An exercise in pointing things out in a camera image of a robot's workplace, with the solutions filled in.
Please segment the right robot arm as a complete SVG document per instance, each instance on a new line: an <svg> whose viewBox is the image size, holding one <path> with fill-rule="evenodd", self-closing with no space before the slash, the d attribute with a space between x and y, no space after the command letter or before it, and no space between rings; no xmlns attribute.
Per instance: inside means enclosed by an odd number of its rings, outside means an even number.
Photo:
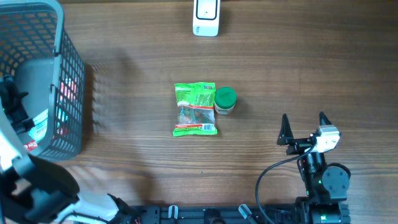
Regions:
<svg viewBox="0 0 398 224"><path fill-rule="evenodd" d="M287 146L286 154L299 156L297 166L307 191L305 197L296 198L290 222L347 224L351 217L344 201L351 172L342 164L325 160L325 154L336 148L341 133L324 112L320 112L319 120L317 130L308 138L295 138L287 115L282 115L277 144Z"/></svg>

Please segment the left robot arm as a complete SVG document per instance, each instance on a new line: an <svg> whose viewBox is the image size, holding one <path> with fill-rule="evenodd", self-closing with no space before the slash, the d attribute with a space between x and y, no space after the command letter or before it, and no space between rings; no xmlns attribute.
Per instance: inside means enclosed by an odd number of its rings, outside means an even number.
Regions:
<svg viewBox="0 0 398 224"><path fill-rule="evenodd" d="M80 192L63 167L30 154L17 136L34 122L10 75L1 77L1 222L140 223L139 214L113 195Z"/></svg>

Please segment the small red snack packet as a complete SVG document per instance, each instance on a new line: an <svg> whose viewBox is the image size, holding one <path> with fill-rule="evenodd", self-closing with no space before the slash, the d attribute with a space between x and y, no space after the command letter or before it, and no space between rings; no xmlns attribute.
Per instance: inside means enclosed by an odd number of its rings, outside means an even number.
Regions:
<svg viewBox="0 0 398 224"><path fill-rule="evenodd" d="M78 82L77 79L66 79L65 82L61 82L60 84L60 100L66 98L70 101L75 101L78 99Z"/></svg>

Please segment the teal white tissue packet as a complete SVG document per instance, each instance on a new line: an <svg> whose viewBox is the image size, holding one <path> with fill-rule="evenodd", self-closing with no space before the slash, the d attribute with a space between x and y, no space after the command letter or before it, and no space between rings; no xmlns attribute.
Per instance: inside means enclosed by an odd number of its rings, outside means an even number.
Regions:
<svg viewBox="0 0 398 224"><path fill-rule="evenodd" d="M48 116L48 109L46 109L33 119L35 126L28 131L28 134L36 143L41 142L45 137L47 132Z"/></svg>

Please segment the green snack packet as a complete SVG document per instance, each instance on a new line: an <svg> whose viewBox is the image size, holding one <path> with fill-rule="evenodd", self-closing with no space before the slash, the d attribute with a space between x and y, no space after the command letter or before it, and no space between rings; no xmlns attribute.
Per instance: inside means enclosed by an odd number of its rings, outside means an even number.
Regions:
<svg viewBox="0 0 398 224"><path fill-rule="evenodd" d="M173 137L186 135L216 135L215 83L177 83L175 96L179 114Z"/></svg>

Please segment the red Nescafe sachet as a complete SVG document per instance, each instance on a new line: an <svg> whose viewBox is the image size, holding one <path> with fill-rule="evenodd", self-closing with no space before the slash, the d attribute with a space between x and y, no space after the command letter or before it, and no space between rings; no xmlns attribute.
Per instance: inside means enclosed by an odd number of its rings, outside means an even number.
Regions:
<svg viewBox="0 0 398 224"><path fill-rule="evenodd" d="M30 142L27 142L24 144L25 149L30 152L33 151L37 147L37 142L35 140L32 140Z"/></svg>

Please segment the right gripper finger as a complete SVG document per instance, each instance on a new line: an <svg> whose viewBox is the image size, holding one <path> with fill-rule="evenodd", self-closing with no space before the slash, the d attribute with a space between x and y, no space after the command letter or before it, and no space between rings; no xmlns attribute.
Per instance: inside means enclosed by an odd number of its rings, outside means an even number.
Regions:
<svg viewBox="0 0 398 224"><path fill-rule="evenodd" d="M326 114L323 111L319 113L319 121L320 126L332 125L332 122L327 118Z"/></svg>
<svg viewBox="0 0 398 224"><path fill-rule="evenodd" d="M294 135L292 133L287 114L282 115L282 122L279 136L277 138L277 144L280 146L294 144Z"/></svg>

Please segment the green lid jar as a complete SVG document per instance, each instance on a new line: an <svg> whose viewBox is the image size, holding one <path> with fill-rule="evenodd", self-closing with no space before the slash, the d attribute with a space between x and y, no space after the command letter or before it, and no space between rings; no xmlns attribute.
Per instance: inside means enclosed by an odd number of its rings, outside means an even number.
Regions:
<svg viewBox="0 0 398 224"><path fill-rule="evenodd" d="M227 115L234 109L236 104L236 92L227 86L221 87L215 93L215 111L218 114Z"/></svg>

